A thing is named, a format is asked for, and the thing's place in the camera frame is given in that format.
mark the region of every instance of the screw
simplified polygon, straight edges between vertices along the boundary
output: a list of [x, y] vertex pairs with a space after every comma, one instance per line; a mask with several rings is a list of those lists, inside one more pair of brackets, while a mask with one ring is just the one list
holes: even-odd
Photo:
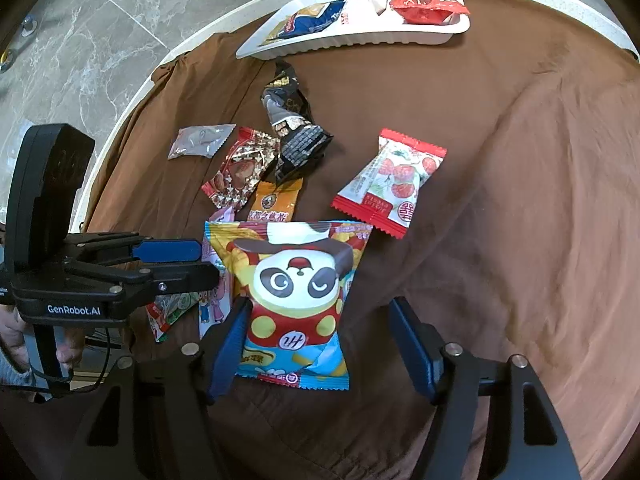
[[518, 368], [526, 368], [529, 364], [527, 358], [524, 355], [516, 354], [511, 356], [511, 362], [516, 365]]
[[200, 346], [198, 343], [186, 343], [185, 345], [182, 345], [180, 351], [184, 355], [196, 355], [200, 351]]
[[459, 356], [462, 354], [462, 346], [458, 343], [447, 343], [444, 346], [444, 351], [449, 355]]
[[126, 370], [132, 364], [133, 364], [133, 359], [131, 357], [129, 357], [128, 355], [125, 355], [125, 356], [121, 357], [120, 359], [118, 359], [118, 368], [120, 370]]

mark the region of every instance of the blue snack bag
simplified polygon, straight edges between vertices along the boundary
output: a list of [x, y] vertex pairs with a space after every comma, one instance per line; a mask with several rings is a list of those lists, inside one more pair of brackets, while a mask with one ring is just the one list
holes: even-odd
[[298, 12], [282, 20], [267, 35], [262, 44], [271, 41], [288, 40], [305, 34], [313, 34], [325, 30], [338, 19], [345, 0], [336, 0], [322, 4], [313, 4], [300, 9]]
[[237, 375], [347, 390], [337, 326], [372, 226], [207, 222], [205, 233], [253, 310]]

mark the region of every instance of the crumpled black wrapper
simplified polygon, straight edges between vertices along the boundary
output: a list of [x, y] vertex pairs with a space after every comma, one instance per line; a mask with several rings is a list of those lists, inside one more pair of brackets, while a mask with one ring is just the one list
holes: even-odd
[[273, 132], [281, 138], [276, 184], [311, 172], [334, 136], [314, 124], [309, 103], [298, 87], [296, 71], [282, 58], [276, 60], [276, 76], [262, 92], [262, 105]]

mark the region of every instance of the gray marble floor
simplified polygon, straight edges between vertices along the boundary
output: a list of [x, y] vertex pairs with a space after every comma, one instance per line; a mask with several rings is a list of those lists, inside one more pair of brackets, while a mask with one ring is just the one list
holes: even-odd
[[[0, 221], [25, 126], [63, 121], [103, 147], [115, 121], [168, 51], [250, 0], [40, 0], [14, 66], [0, 74]], [[603, 0], [582, 0], [615, 19]]]

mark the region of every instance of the tile grout line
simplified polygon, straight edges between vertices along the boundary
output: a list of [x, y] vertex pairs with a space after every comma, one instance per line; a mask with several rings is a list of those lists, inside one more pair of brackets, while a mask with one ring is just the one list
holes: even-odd
[[162, 41], [160, 38], [158, 38], [154, 33], [152, 33], [148, 28], [146, 28], [142, 23], [140, 23], [136, 18], [134, 18], [131, 14], [129, 14], [126, 10], [124, 10], [121, 6], [119, 6], [116, 2], [114, 2], [113, 0], [109, 0], [113, 5], [115, 5], [116, 7], [118, 7], [122, 12], [124, 12], [127, 16], [130, 17], [130, 19], [132, 19], [135, 23], [137, 23], [140, 27], [142, 27], [145, 32], [147, 32], [152, 38], [154, 38], [158, 43], [160, 43], [162, 46], [164, 46], [167, 50], [170, 50], [168, 46], [166, 46], [164, 44], [164, 41]]

